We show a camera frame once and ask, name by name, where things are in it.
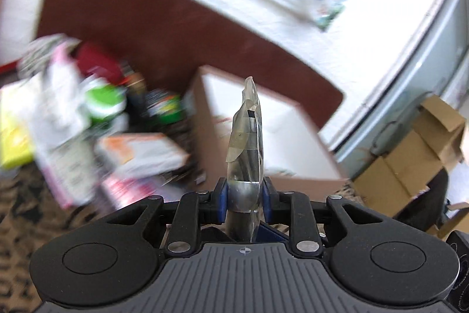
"patterned carpet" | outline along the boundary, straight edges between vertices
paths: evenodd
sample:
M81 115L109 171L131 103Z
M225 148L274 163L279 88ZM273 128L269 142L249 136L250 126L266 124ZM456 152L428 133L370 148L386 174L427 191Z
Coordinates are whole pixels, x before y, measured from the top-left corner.
M361 203L349 186L338 194ZM28 271L32 253L97 217L91 205L60 209L34 164L24 166L14 180L1 180L0 313L32 312L41 302ZM288 232L287 226L278 228Z

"red object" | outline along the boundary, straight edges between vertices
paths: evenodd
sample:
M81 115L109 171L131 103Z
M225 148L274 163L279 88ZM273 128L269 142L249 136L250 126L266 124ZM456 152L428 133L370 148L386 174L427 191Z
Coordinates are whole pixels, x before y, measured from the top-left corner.
M121 84L123 74L119 63L100 47L91 43L83 43L75 57L77 66L83 76L97 75L98 77L104 77L113 85Z

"silver screw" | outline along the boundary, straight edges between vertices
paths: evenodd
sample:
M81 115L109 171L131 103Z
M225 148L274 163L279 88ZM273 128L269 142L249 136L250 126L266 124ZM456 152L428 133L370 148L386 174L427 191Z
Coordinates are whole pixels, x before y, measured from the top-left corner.
M172 242L168 244L168 250L174 253L187 252L191 249L191 245L186 242Z
M303 240L296 245L296 248L301 252L316 252L320 245L312 240Z

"gray ribbed plate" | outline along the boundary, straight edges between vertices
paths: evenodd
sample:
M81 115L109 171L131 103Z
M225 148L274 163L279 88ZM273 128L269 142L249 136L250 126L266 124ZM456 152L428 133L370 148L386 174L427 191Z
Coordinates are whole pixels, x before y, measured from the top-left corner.
M70 312L45 303L37 313ZM449 313L443 302L406 313ZM348 295L318 260L297 259L282 243L206 244L171 259L140 294L95 313L393 313Z

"yellow package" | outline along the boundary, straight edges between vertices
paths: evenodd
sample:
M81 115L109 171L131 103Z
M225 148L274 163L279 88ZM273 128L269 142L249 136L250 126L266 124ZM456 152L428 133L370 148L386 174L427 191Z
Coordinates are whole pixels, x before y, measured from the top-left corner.
M0 92L0 166L6 170L33 160L33 147L27 128L16 117L22 103L18 91L22 82L4 86Z

